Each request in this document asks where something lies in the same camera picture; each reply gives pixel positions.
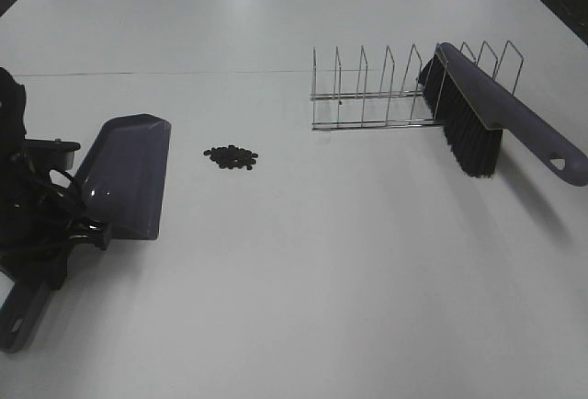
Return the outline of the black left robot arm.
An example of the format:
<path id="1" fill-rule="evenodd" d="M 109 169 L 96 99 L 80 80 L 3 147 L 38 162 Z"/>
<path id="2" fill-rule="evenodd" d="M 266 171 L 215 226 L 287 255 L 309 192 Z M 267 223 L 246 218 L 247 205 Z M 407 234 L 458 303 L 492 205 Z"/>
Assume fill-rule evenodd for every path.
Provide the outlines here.
<path id="1" fill-rule="evenodd" d="M 88 214 L 79 177 L 70 173 L 77 142 L 29 139 L 27 90 L 1 70 L 1 263 L 16 276 L 32 271 L 59 289 L 74 248 L 105 250 L 109 222 Z"/>

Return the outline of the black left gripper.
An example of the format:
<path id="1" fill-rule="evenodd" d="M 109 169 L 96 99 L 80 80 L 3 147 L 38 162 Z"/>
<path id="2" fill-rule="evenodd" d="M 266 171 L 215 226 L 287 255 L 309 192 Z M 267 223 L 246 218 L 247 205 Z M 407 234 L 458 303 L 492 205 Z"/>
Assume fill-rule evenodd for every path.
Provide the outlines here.
<path id="1" fill-rule="evenodd" d="M 46 281 L 59 290 L 78 245 L 106 250 L 113 225 L 85 217 L 81 185 L 68 173 L 79 142 L 26 139 L 1 159 L 1 256 L 45 253 Z"/>

